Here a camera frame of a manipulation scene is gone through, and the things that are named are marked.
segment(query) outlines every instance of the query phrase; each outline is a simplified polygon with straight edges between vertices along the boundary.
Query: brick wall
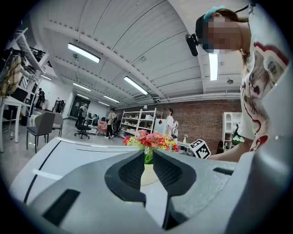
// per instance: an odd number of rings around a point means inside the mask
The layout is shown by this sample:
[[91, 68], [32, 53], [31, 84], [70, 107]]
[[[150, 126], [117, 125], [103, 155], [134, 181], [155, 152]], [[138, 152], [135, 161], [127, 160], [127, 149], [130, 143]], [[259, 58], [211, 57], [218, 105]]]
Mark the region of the brick wall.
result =
[[[163, 118], [167, 118], [166, 109], [172, 108], [173, 118], [179, 122], [179, 141], [183, 141], [184, 134], [189, 138], [188, 143], [196, 139], [206, 141], [212, 154], [216, 153], [219, 141], [222, 140], [222, 114], [223, 112], [241, 112], [240, 100], [212, 100], [195, 102], [178, 102], [170, 104], [158, 104], [150, 106], [148, 110], [157, 108], [163, 112]], [[142, 107], [117, 110], [139, 111]]]

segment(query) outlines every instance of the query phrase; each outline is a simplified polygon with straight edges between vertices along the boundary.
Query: floor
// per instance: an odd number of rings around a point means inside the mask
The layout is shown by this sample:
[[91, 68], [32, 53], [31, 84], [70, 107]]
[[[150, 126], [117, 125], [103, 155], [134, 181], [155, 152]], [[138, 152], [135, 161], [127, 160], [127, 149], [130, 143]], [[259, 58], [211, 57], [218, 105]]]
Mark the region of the floor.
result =
[[[3, 129], [7, 128], [7, 124], [3, 124]], [[72, 119], [65, 119], [62, 130], [62, 137], [69, 140], [77, 140], [93, 144], [106, 144], [106, 145], [123, 145], [122, 138], [113, 138], [105, 139], [103, 134], [100, 133], [99, 136], [90, 134], [90, 139], [83, 137], [80, 139], [80, 136], [74, 136], [74, 133], [77, 132], [75, 128], [75, 121]], [[2, 179], [9, 187], [16, 175], [22, 170], [24, 165], [35, 155], [34, 147], [34, 136], [28, 135], [28, 150], [26, 150], [26, 127], [19, 125], [19, 142], [15, 143], [14, 139], [10, 140], [9, 132], [3, 131], [3, 145], [4, 152], [0, 153], [0, 168]], [[59, 130], [53, 130], [49, 135], [49, 141], [58, 137]], [[39, 137], [38, 150], [40, 150], [45, 145], [45, 140], [43, 137]]]

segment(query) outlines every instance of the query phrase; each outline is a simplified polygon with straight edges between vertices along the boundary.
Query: ceiling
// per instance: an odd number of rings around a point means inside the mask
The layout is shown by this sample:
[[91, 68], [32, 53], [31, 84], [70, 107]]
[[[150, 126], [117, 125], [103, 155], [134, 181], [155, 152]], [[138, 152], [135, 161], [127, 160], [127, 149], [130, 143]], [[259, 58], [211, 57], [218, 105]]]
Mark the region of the ceiling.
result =
[[[46, 0], [30, 13], [37, 44], [49, 54], [64, 84], [116, 107], [218, 92], [239, 92], [242, 62], [234, 52], [219, 55], [218, 80], [210, 81], [209, 57], [193, 57], [185, 35], [213, 5], [237, 10], [245, 0]], [[101, 58], [97, 64], [67, 48], [72, 43]], [[129, 76], [149, 93], [124, 81]], [[105, 99], [108, 95], [119, 104]]]

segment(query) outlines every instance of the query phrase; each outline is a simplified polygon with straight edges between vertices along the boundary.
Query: pink chair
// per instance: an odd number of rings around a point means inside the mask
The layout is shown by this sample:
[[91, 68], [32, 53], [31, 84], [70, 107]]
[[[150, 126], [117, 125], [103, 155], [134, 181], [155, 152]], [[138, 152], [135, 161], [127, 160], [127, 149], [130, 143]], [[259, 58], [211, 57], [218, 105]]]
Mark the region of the pink chair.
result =
[[99, 135], [100, 132], [102, 132], [103, 135], [107, 132], [107, 122], [98, 120], [98, 129], [96, 131], [96, 134]]

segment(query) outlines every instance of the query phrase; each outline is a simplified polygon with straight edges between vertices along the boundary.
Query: box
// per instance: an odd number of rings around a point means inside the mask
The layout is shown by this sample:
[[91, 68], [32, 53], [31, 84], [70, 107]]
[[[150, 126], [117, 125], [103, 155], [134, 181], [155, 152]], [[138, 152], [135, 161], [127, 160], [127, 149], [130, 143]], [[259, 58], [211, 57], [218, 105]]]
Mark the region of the box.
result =
[[152, 119], [151, 115], [146, 115], [146, 119]]

